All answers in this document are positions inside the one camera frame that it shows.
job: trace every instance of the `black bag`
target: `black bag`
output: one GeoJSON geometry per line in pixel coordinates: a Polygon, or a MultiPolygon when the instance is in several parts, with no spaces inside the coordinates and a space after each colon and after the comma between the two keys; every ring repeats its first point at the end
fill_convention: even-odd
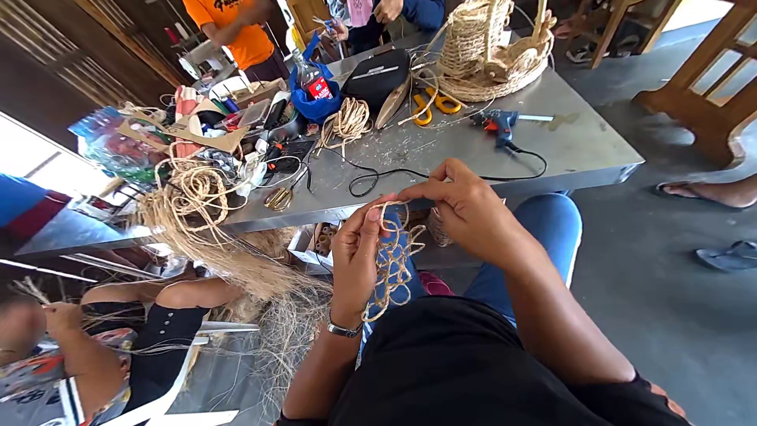
{"type": "Polygon", "coordinates": [[[368,102],[368,109],[375,116],[409,72],[410,56],[403,49],[392,49],[360,62],[344,82],[341,93],[368,102]]]}

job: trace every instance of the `black shirt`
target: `black shirt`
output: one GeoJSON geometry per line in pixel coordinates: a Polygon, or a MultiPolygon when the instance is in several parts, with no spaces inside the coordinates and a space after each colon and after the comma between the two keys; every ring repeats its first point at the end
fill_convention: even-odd
{"type": "Polygon", "coordinates": [[[637,374],[569,386],[527,354],[515,328],[470,299],[428,296],[384,315],[328,420],[279,426],[404,424],[685,425],[637,374]]]}

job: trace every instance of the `hand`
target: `hand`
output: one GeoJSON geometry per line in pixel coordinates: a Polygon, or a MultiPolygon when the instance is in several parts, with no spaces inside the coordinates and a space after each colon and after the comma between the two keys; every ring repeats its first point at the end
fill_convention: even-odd
{"type": "Polygon", "coordinates": [[[376,16],[378,23],[386,25],[400,16],[403,6],[403,0],[381,0],[376,9],[374,9],[373,14],[376,16]]]}
{"type": "Polygon", "coordinates": [[[456,158],[444,160],[427,182],[397,196],[400,201],[417,198],[435,200],[449,236],[469,253],[497,266],[503,267],[501,261],[511,249],[517,250],[521,236],[533,239],[491,186],[456,158]]]}
{"type": "Polygon", "coordinates": [[[245,25],[264,23],[268,19],[271,10],[269,0],[253,0],[252,2],[240,3],[237,20],[245,25]]]}
{"type": "Polygon", "coordinates": [[[47,317],[47,331],[53,339],[59,340],[72,330],[81,330],[83,313],[79,305],[55,302],[43,308],[47,317]]]}
{"type": "Polygon", "coordinates": [[[347,26],[344,25],[344,22],[340,21],[339,19],[329,19],[326,21],[326,23],[328,24],[326,26],[326,30],[329,32],[329,36],[335,42],[343,42],[350,35],[347,26]]]}
{"type": "Polygon", "coordinates": [[[383,196],[358,208],[332,240],[334,253],[334,298],[332,321],[340,327],[354,329],[376,285],[376,246],[381,229],[381,209],[371,208],[394,201],[394,194],[383,196]]]}

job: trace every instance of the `wristwatch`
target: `wristwatch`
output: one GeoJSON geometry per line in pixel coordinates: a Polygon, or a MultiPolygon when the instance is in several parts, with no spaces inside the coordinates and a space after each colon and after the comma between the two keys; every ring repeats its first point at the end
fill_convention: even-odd
{"type": "Polygon", "coordinates": [[[331,321],[331,318],[329,319],[329,326],[326,327],[326,330],[329,331],[329,333],[336,334],[337,336],[343,336],[343,337],[355,337],[358,334],[360,334],[360,331],[363,329],[363,323],[361,322],[359,326],[357,326],[356,329],[350,330],[349,328],[339,327],[338,325],[334,324],[331,321]]]}

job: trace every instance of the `orange shirt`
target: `orange shirt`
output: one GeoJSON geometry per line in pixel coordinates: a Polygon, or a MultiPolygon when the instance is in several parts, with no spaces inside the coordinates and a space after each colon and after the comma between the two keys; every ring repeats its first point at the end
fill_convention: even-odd
{"type": "MultiPolygon", "coordinates": [[[[202,28],[204,24],[212,22],[220,30],[237,18],[241,3],[252,1],[256,0],[184,0],[184,6],[198,27],[202,28]]],[[[240,70],[265,61],[273,53],[273,43],[257,24],[243,27],[234,42],[227,47],[240,70]]]]}

